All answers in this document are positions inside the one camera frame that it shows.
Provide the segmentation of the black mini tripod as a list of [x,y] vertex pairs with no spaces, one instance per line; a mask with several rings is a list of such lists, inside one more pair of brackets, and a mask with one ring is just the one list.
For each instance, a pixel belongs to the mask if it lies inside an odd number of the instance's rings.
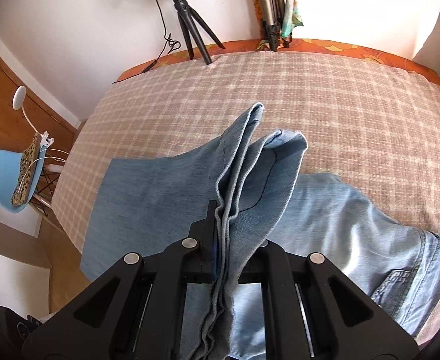
[[204,63],[207,65],[212,63],[212,58],[207,50],[203,38],[201,37],[197,24],[204,30],[205,33],[214,41],[214,43],[221,49],[226,49],[220,39],[216,36],[213,30],[207,25],[199,13],[190,6],[187,0],[172,0],[173,5],[177,11],[178,21],[182,30],[182,35],[187,46],[187,52],[190,60],[193,60],[195,53],[192,42],[194,41]]

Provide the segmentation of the light blue plastic chair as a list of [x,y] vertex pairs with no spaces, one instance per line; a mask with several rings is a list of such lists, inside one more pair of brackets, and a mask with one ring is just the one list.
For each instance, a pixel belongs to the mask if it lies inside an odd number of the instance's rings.
[[20,161],[22,154],[8,150],[0,150],[0,206],[12,214],[20,213],[31,201],[32,198],[38,200],[44,206],[51,208],[51,201],[42,197],[36,187],[40,180],[43,165],[46,158],[46,151],[40,151],[38,160],[33,164],[31,186],[27,195],[27,201],[23,205],[13,205],[11,198],[18,181],[25,181],[26,178],[20,176]]

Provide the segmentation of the white clip-on desk lamp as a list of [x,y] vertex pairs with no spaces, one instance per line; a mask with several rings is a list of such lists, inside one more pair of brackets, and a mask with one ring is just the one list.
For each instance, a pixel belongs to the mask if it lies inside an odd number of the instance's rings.
[[54,138],[46,130],[41,133],[40,130],[34,125],[34,123],[29,119],[27,112],[24,108],[24,101],[26,99],[27,90],[25,86],[19,86],[12,98],[12,108],[15,111],[21,110],[24,119],[26,119],[29,126],[33,131],[40,137],[40,154],[45,154],[45,159],[51,159],[55,164],[46,164],[46,171],[60,174],[63,171],[64,164],[67,161],[69,152],[54,148]]

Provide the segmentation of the light blue denim pants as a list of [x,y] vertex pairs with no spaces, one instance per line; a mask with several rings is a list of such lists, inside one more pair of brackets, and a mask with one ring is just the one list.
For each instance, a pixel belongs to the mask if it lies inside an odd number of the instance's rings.
[[80,268],[94,280],[120,257],[157,254],[216,201],[220,280],[187,293],[181,359],[263,359],[261,289],[238,282],[265,241],[319,252],[409,334],[440,299],[440,234],[405,226],[329,173],[303,175],[301,133],[253,133],[257,103],[219,137],[173,158],[115,158],[92,211]]

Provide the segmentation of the orange floral knotted scarf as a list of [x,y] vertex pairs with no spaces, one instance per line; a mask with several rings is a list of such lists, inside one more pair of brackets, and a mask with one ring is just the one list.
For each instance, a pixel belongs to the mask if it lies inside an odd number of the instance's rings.
[[284,13],[282,20],[281,36],[284,40],[289,41],[296,27],[303,26],[303,20],[300,15],[298,0],[284,0]]

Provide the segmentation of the orange patterned bed sheet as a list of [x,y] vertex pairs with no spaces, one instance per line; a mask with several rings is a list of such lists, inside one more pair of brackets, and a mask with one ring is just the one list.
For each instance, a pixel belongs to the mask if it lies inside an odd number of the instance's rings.
[[[224,49],[221,49],[216,44],[207,45],[207,51],[210,56],[234,54],[234,53],[249,53],[254,51],[266,50],[266,46],[261,44],[258,39],[253,40],[238,40],[227,41],[224,43]],[[338,41],[325,41],[316,39],[294,39],[290,46],[287,48],[280,48],[280,52],[303,52],[323,55],[334,55],[341,57],[348,57],[352,59],[359,59],[363,62],[378,63],[390,68],[399,68],[409,73],[416,73],[429,82],[440,86],[439,75],[429,67],[425,67],[420,63],[416,63],[410,59],[403,58],[398,55],[390,54],[377,49],[372,49],[365,46],[358,46],[349,43],[343,43]],[[162,66],[172,65],[175,63],[182,63],[188,61],[189,54],[187,50],[175,51],[169,55],[165,55],[159,58],[159,61],[154,64],[152,68],[159,68]],[[142,74],[148,66],[150,66],[154,60],[141,63],[135,67],[131,67],[122,72],[117,78],[115,83]]]

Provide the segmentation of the leopard print cloth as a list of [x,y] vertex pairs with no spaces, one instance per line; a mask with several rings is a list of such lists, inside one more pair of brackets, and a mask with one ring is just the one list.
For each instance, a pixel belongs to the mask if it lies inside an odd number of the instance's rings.
[[31,144],[21,154],[20,174],[11,197],[13,206],[21,206],[29,200],[29,193],[33,190],[33,178],[38,164],[40,143],[40,135],[36,133]]

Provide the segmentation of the beige plaid bed cover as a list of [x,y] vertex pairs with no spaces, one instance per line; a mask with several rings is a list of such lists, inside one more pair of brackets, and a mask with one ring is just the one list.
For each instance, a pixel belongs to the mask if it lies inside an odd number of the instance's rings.
[[114,158],[179,155],[219,136],[254,103],[258,137],[304,133],[302,172],[330,172],[397,221],[440,233],[440,81],[412,66],[314,52],[251,52],[161,63],[113,83],[73,145],[53,197],[85,244]]

